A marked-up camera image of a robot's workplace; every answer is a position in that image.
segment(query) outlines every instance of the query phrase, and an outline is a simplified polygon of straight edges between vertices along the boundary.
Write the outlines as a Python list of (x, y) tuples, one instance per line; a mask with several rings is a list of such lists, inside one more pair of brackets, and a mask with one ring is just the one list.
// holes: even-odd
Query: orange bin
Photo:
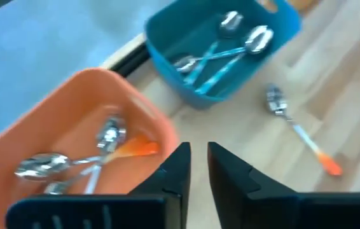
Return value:
[[(9, 206), (41, 193), (43, 183), (21, 181), (14, 175), (19, 163), (42, 152), (60, 152), (71, 159), (99, 155), (96, 134), (110, 115), (126, 121), (127, 139), (146, 134), (160, 146), (151, 156), (119, 158), (102, 168), (96, 194), (126, 194), (148, 178), (178, 144), (173, 126), (152, 103), (120, 75), (105, 69), (78, 72), (33, 110), (0, 134), (0, 228)], [(66, 172), (71, 177), (84, 165)], [(88, 177), (69, 193), (82, 193)]]

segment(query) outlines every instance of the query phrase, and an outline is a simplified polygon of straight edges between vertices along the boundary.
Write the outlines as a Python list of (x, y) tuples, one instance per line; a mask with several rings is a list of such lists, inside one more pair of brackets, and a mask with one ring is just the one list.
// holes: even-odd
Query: blue spoon handle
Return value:
[(202, 57), (200, 63), (198, 63), (196, 68), (194, 68), (194, 70), (192, 70), (192, 72), (189, 73), (189, 75), (187, 75), (185, 77), (184, 83), (186, 85), (192, 86), (194, 84), (194, 82), (196, 82), (198, 76), (203, 71), (203, 68), (207, 65), (207, 62), (209, 60), (208, 57), (214, 53), (214, 51), (217, 47), (218, 47), (218, 41), (215, 41), (215, 42), (213, 42), (213, 44), (211, 44), (209, 49), (204, 53), (204, 56)]
[(206, 82), (203, 83), (196, 91), (198, 94), (206, 94), (222, 77), (238, 62), (245, 54), (241, 53), (230, 60), (224, 67), (222, 67), (216, 74), (211, 76)]
[(214, 53), (212, 54), (209, 59), (210, 60), (215, 60), (215, 59), (220, 59), (220, 58), (224, 58), (224, 57), (231, 57), (240, 53), (244, 53), (245, 52), (245, 48), (241, 47), (241, 48), (234, 48), (228, 51), (223, 51), (223, 52), (219, 52), (219, 53)]

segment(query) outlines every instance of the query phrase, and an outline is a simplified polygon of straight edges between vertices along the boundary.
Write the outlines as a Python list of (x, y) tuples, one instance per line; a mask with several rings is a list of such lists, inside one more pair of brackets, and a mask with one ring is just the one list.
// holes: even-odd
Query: blue bin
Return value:
[[(167, 84), (185, 102), (196, 109), (207, 109), (234, 94), (282, 45), (300, 31), (300, 16), (285, 0), (274, 0), (276, 12), (270, 12), (256, 0), (177, 0), (153, 15), (146, 23), (146, 45), (153, 63)], [(218, 23), (223, 15), (237, 10), (244, 16), (240, 36), (235, 39), (220, 39), (216, 52), (241, 46), (243, 35), (257, 25), (273, 29), (274, 37), (265, 53), (246, 55), (209, 94), (198, 94), (195, 88), (183, 83), (184, 76), (170, 63), (170, 58), (180, 53), (201, 57), (217, 36)], [(196, 81), (201, 85), (230, 58), (210, 60)]]

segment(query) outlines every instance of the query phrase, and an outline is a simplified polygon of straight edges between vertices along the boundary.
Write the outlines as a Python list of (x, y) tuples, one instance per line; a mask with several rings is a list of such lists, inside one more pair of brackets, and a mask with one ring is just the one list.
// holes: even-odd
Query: plastic container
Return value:
[[(146, 24), (146, 44), (157, 71), (189, 105), (197, 109), (209, 108), (234, 94), (267, 59), (300, 30), (300, 16), (285, 0), (275, 0), (276, 12), (266, 10), (256, 0), (177, 0)], [(186, 87), (184, 76), (178, 73), (169, 60), (180, 53), (201, 57), (217, 37), (217, 28), (227, 11), (237, 10), (244, 16), (241, 34), (235, 39), (220, 39), (216, 52), (241, 46), (241, 38), (257, 25), (268, 25), (274, 38), (265, 53), (246, 55), (223, 79), (205, 95)], [(195, 86), (208, 80), (231, 58), (211, 60)]]
[[(159, 143), (161, 152), (119, 158), (103, 166), (96, 194), (128, 193), (177, 147), (170, 121), (120, 75), (103, 69), (79, 72), (0, 134), (0, 228), (4, 228), (4, 216), (12, 203), (44, 188), (21, 182), (13, 174), (18, 164), (39, 152), (61, 152), (72, 159), (99, 155), (95, 135), (114, 113), (124, 117), (128, 137), (143, 132)], [(68, 176), (82, 169), (73, 168)], [(69, 193), (82, 193), (88, 177)]]

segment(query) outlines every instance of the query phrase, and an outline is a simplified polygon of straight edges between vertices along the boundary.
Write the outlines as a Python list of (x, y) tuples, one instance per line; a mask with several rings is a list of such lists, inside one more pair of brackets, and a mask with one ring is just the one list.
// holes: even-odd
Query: wooden floor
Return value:
[[(297, 191), (360, 191), (360, 0), (321, 1), (295, 40), (232, 100), (208, 111), (183, 104), (150, 63), (131, 78), (172, 118), (181, 140), (191, 142), (188, 228), (220, 228), (209, 186), (208, 141)], [(268, 113), (268, 82), (285, 91), (291, 116), (342, 165), (342, 177), (326, 175), (291, 127)]]

